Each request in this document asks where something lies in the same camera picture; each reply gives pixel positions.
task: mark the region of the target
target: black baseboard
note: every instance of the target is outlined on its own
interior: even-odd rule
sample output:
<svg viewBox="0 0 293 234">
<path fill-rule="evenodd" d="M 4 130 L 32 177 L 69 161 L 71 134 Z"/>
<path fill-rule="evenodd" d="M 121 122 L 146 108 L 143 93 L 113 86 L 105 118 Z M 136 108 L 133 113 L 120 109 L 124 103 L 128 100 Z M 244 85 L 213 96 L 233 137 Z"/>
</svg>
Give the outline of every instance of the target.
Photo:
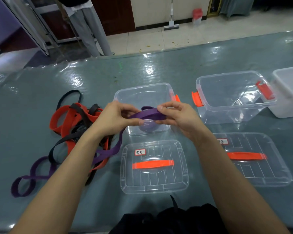
<svg viewBox="0 0 293 234">
<path fill-rule="evenodd" d="M 202 16 L 202 20 L 206 20 L 206 18 L 207 18 L 206 15 Z M 175 20 L 175 24 L 184 24 L 184 23 L 190 23 L 190 22 L 192 22 L 192 18 L 187 18 L 187 19 L 183 19 L 183 20 Z M 148 29 L 153 29 L 153 28 L 160 28 L 160 27 L 167 26 L 167 25 L 168 25 L 168 22 L 139 26 L 139 27 L 136 27 L 136 31 L 148 30 Z"/>
</svg>

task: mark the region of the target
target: table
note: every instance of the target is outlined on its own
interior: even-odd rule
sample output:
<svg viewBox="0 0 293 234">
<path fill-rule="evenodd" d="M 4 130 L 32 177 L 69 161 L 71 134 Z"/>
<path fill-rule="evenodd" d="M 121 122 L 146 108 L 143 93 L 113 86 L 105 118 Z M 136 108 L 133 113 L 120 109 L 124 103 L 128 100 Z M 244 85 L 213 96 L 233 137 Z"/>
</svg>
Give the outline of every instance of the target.
<svg viewBox="0 0 293 234">
<path fill-rule="evenodd" d="M 29 174 L 39 157 L 46 156 L 59 137 L 49 128 L 59 98 L 69 90 L 83 94 L 82 103 L 105 107 L 119 89 L 168 82 L 180 100 L 195 107 L 191 91 L 199 76 L 256 70 L 268 80 L 275 69 L 293 66 L 293 31 L 233 39 L 171 51 L 125 55 L 27 68 L 0 75 L 0 232 L 16 223 L 44 182 L 28 197 L 13 198 L 16 177 Z M 72 95 L 65 104 L 75 102 Z M 293 176 L 293 118 L 278 119 L 264 109 L 247 123 L 209 125 L 212 132 L 261 132 L 272 138 Z M 187 209 L 214 204 L 193 144 L 176 133 L 189 170 L 189 187 L 173 193 Z M 130 138 L 125 135 L 123 146 Z M 46 172 L 49 164 L 41 167 Z M 282 188 L 258 188 L 276 214 L 293 227 L 293 182 Z M 98 170 L 82 193 L 72 231 L 109 231 L 124 213 L 158 213 L 172 207 L 167 193 L 126 195 L 120 189 L 120 156 Z"/>
</svg>

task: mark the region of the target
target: purple strap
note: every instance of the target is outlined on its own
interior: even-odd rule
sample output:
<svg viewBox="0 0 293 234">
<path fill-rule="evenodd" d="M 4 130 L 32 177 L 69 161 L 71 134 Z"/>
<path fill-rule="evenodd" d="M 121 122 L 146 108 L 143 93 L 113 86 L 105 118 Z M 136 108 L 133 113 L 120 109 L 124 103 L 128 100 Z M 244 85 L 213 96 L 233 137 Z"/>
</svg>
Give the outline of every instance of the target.
<svg viewBox="0 0 293 234">
<path fill-rule="evenodd" d="M 52 175 L 53 173 L 55 172 L 56 170 L 56 164 L 55 163 L 52 163 L 51 166 L 50 166 L 50 170 L 49 170 L 49 175 L 48 176 L 37 176 L 36 175 L 36 170 L 38 168 L 38 166 L 45 160 L 48 160 L 48 156 L 45 156 L 45 157 L 41 157 L 39 158 L 37 161 L 35 161 L 35 163 L 31 166 L 31 169 L 30 169 L 30 175 L 29 176 L 21 176 L 21 177 L 18 177 L 12 184 L 11 186 L 11 193 L 14 197 L 25 197 L 25 196 L 28 196 L 35 188 L 36 186 L 36 180 L 48 180 Z M 20 194 L 19 191 L 18 191 L 18 185 L 20 184 L 21 180 L 24 179 L 24 180 L 30 180 L 30 184 L 29 184 L 29 187 L 27 189 L 27 191 L 25 191 L 24 194 Z"/>
<path fill-rule="evenodd" d="M 144 120 L 146 120 L 146 119 L 148 119 L 148 120 L 165 120 L 166 116 L 164 114 L 160 113 L 156 108 L 153 108 L 150 106 L 144 106 L 141 108 L 141 112 L 132 115 L 130 118 L 140 118 L 140 119 L 144 119 Z M 97 150 L 97 153 L 99 153 L 100 156 L 95 157 L 93 159 L 93 162 L 92 162 L 93 165 L 100 162 L 100 161 L 103 161 L 104 159 L 111 157 L 119 152 L 119 150 L 121 148 L 122 135 L 123 135 L 124 130 L 125 130 L 125 128 L 119 133 L 118 142 L 112 149 L 110 149 L 110 150 L 101 150 L 101 149 Z M 37 170 L 38 166 L 45 160 L 48 160 L 48 156 L 39 158 L 31 166 L 29 176 L 18 177 L 13 182 L 13 184 L 11 186 L 11 193 L 14 197 L 28 196 L 35 189 L 36 180 L 48 180 L 53 175 L 53 173 L 55 172 L 56 167 L 57 167 L 57 165 L 55 163 L 51 163 L 49 174 L 47 176 L 37 176 L 36 175 L 36 170 Z M 19 186 L 22 179 L 30 180 L 29 187 L 25 191 L 24 194 L 20 194 L 19 190 L 18 190 L 18 186 Z"/>
<path fill-rule="evenodd" d="M 162 113 L 160 113 L 156 108 L 150 107 L 150 106 L 144 106 L 141 108 L 141 112 L 136 113 L 132 115 L 129 118 L 140 118 L 144 120 L 165 120 L 166 116 Z M 92 164 L 96 164 L 100 161 L 103 161 L 104 159 L 111 157 L 115 154 L 117 154 L 121 148 L 121 143 L 122 143 L 122 135 L 124 132 L 125 128 L 119 133 L 119 139 L 117 144 L 110 150 L 97 150 L 97 153 L 100 154 L 100 156 L 95 157 L 93 159 Z"/>
</svg>

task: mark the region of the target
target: person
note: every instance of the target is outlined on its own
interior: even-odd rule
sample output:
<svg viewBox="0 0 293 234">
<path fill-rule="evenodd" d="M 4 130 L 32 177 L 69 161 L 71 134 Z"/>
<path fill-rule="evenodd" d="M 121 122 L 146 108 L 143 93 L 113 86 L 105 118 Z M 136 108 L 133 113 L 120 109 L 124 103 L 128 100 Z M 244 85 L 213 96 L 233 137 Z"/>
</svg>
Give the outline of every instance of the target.
<svg viewBox="0 0 293 234">
<path fill-rule="evenodd" d="M 91 0 L 55 0 L 55 2 L 62 13 L 63 19 L 71 21 L 92 56 L 100 56 L 92 35 L 96 37 L 105 56 L 113 55 L 102 23 Z"/>
<path fill-rule="evenodd" d="M 159 105 L 157 110 L 166 115 L 166 119 L 156 121 L 157 124 L 180 128 L 194 143 L 216 207 L 229 233 L 289 233 L 190 105 L 167 102 Z M 67 233 L 99 142 L 104 136 L 116 134 L 127 126 L 142 125 L 142 119 L 127 119 L 138 112 L 129 104 L 109 103 L 31 201 L 10 233 Z"/>
</svg>

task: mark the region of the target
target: person's left hand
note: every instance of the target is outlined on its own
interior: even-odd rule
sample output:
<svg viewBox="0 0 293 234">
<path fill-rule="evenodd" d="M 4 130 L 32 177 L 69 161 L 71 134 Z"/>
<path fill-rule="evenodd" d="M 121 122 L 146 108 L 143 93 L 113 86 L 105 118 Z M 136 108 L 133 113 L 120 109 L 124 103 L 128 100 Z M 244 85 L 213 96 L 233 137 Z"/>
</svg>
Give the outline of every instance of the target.
<svg viewBox="0 0 293 234">
<path fill-rule="evenodd" d="M 87 130 L 87 134 L 98 134 L 100 137 L 113 135 L 127 126 L 143 125 L 144 121 L 138 118 L 128 119 L 133 114 L 140 112 L 130 104 L 114 101 L 108 103 L 98 119 Z"/>
</svg>

